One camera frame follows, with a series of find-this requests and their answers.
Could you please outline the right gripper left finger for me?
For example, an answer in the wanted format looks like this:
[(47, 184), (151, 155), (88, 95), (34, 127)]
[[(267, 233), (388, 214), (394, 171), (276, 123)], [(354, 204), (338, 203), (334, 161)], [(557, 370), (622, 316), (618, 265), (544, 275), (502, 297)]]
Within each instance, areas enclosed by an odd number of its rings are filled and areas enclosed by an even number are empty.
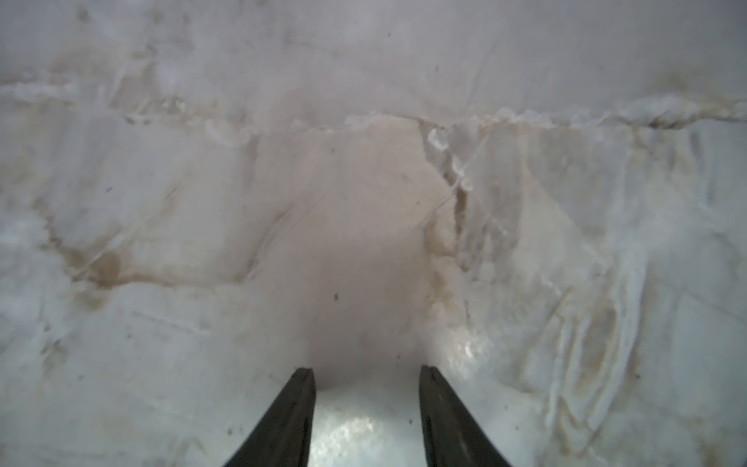
[(297, 369), (225, 466), (307, 467), (315, 402), (313, 371)]

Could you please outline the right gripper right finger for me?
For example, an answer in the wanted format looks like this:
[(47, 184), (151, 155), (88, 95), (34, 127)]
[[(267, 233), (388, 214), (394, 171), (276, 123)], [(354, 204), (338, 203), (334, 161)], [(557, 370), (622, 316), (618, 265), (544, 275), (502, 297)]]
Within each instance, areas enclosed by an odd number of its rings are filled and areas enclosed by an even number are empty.
[(511, 466), (488, 439), (437, 367), (421, 367), (418, 394), (428, 466)]

